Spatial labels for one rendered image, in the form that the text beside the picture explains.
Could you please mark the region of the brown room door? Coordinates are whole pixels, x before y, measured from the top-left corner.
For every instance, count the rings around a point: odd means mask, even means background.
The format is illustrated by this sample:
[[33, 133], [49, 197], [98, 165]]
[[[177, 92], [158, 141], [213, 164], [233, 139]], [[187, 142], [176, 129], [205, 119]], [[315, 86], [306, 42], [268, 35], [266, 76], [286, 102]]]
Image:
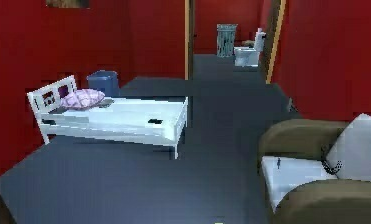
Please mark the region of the brown room door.
[[260, 70], [266, 84], [272, 82], [286, 5], [287, 0], [269, 0], [266, 37], [260, 56]]

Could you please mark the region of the framed wall picture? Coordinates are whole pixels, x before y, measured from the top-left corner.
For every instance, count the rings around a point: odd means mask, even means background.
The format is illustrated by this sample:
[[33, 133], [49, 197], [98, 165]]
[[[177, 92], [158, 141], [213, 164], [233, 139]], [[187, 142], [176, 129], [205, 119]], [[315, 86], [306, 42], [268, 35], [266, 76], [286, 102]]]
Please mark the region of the framed wall picture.
[[54, 8], [90, 8], [89, 0], [45, 0], [46, 6]]

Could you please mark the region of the pink patterned pillow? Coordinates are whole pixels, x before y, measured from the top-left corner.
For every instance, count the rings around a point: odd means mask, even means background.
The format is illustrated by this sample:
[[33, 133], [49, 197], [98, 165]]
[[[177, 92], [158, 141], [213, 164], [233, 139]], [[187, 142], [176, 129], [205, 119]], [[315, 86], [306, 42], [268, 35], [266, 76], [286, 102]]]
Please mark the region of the pink patterned pillow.
[[60, 106], [71, 110], [84, 110], [99, 104], [105, 94], [94, 89], [80, 89], [61, 99]]

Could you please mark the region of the blue bin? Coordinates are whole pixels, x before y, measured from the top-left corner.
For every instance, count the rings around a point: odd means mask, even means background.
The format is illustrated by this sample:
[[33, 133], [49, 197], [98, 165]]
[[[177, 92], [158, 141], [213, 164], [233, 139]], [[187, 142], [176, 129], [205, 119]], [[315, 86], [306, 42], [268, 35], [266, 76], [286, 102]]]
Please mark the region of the blue bin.
[[86, 77], [90, 89], [103, 92], [108, 97], [119, 92], [118, 74], [115, 71], [99, 70]]

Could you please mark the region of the white bed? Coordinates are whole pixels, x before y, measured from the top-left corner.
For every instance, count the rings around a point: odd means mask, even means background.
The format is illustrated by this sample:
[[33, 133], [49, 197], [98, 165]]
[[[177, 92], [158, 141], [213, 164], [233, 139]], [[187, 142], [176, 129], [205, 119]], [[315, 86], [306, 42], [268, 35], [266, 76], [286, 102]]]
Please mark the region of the white bed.
[[68, 76], [27, 93], [45, 143], [51, 135], [164, 146], [174, 158], [188, 124], [188, 98], [169, 101], [142, 97], [107, 97], [84, 110], [60, 106], [61, 99], [77, 88]]

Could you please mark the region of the white square cushion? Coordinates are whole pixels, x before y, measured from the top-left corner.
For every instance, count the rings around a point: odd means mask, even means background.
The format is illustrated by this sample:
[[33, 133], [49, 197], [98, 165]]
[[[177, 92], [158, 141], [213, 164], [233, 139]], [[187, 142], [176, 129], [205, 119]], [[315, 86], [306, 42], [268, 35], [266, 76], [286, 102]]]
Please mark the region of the white square cushion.
[[358, 115], [340, 134], [326, 155], [339, 179], [371, 182], [371, 116]]

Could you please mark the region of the white toilet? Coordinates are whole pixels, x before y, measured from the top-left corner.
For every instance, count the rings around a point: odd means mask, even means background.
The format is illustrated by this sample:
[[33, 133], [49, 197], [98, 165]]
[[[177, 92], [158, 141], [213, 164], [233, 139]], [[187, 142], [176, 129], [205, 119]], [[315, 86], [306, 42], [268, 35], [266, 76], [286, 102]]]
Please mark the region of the white toilet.
[[259, 28], [255, 34], [252, 47], [242, 46], [234, 48], [235, 65], [239, 67], [257, 67], [259, 56], [263, 51], [266, 33]]

